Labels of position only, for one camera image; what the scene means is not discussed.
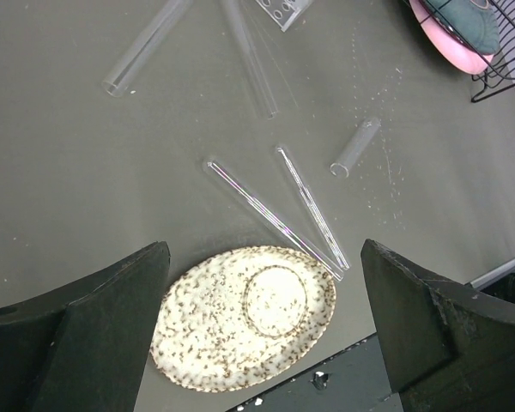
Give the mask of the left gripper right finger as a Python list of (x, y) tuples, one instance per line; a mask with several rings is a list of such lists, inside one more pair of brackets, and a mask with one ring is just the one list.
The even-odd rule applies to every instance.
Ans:
[(385, 369), (406, 411), (515, 411), (515, 258), (460, 283), (368, 239), (360, 253)]

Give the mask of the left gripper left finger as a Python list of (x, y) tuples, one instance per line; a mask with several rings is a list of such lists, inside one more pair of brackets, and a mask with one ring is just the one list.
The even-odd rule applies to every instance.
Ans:
[(166, 291), (165, 241), (0, 308), (0, 411), (132, 411)]

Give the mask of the long clear glass tube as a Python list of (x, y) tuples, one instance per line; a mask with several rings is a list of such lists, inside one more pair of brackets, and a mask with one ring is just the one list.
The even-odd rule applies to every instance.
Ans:
[(102, 87), (112, 97), (119, 98), (136, 78), (169, 32), (193, 4), (190, 0), (169, 0), (138, 34), (130, 47), (115, 63), (102, 81)]

